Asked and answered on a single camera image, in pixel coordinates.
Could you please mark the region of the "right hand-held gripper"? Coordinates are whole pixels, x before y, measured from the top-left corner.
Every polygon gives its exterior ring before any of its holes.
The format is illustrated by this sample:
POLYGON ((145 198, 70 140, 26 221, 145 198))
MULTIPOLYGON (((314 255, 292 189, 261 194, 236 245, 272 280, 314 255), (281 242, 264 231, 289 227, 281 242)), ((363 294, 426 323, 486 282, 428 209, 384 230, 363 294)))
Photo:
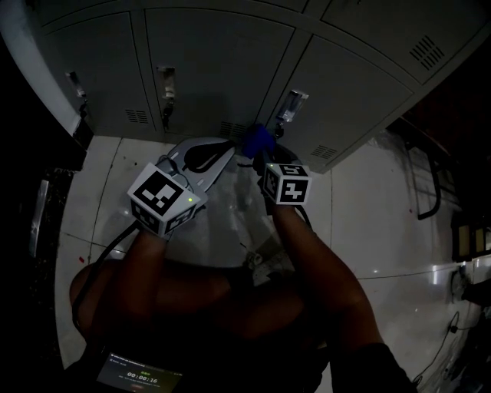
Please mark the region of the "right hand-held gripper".
POLYGON ((259 187, 276 205, 303 206, 311 189, 311 171, 289 149, 277 144, 272 152, 263 150, 253 159, 260 176, 259 187))

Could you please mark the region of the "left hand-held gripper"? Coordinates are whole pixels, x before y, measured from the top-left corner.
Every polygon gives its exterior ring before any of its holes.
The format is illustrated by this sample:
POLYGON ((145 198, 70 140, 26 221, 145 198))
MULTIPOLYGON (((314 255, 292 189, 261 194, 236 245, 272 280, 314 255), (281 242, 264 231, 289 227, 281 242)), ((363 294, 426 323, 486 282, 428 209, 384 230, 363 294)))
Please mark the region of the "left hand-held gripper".
POLYGON ((220 137, 190 138, 147 164, 127 191, 133 217, 145 230, 170 237, 204 207, 235 146, 220 137))

